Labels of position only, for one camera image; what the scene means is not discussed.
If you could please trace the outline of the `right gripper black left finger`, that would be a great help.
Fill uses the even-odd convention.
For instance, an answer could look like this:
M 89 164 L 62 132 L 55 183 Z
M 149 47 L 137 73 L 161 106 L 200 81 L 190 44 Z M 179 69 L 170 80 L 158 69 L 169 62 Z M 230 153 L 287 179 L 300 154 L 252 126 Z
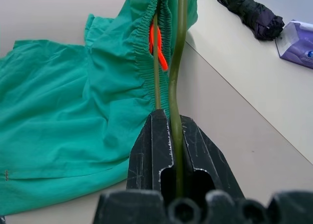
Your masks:
M 164 110 L 151 112 L 130 153 L 127 189 L 155 190 L 165 202 L 176 197 L 176 167 Z

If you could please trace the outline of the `green shorts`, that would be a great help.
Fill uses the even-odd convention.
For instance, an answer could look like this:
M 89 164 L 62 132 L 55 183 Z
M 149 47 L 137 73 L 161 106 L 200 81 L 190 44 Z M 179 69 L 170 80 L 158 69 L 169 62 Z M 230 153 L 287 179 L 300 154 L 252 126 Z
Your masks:
M 84 45 L 16 41 L 0 58 L 0 216 L 126 179 L 155 108 L 154 16 L 170 64 L 178 0 L 125 0 L 113 19 L 89 15 Z

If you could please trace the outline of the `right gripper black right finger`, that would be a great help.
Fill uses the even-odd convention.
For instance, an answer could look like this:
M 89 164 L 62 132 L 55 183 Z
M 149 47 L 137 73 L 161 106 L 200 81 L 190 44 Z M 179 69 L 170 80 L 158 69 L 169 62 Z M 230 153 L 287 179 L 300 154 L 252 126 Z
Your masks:
M 221 150 L 192 118 L 182 116 L 181 122 L 191 171 L 187 179 L 190 185 L 188 196 L 193 200 L 203 200 L 209 191 L 222 190 L 235 200 L 244 198 Z

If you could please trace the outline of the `black folded umbrella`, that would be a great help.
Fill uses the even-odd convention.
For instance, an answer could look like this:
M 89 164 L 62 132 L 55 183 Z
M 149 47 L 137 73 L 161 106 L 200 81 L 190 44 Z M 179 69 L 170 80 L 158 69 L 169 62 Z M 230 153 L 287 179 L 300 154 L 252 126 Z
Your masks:
M 255 0 L 217 0 L 230 12 L 240 17 L 250 28 L 254 37 L 261 41 L 272 41 L 283 31 L 283 18 Z

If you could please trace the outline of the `purple tissue pack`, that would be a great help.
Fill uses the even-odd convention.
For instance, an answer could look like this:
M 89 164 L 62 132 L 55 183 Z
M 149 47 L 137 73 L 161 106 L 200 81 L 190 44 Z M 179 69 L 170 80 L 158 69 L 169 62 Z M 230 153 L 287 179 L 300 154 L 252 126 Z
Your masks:
M 313 24 L 292 20 L 275 43 L 281 59 L 313 69 Z

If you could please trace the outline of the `olive green wire hanger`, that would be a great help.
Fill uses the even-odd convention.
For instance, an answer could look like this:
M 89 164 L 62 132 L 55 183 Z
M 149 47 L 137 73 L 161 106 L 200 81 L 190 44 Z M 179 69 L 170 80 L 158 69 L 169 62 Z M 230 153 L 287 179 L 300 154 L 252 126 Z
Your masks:
M 168 105 L 170 113 L 170 127 L 172 136 L 172 152 L 174 157 L 172 193 L 169 199 L 182 198 L 184 196 L 184 155 L 183 155 L 183 130 L 177 101 L 177 84 L 179 67 L 184 49 L 187 32 L 187 0 L 178 0 L 177 34 L 174 45 L 174 53 L 170 64 Z

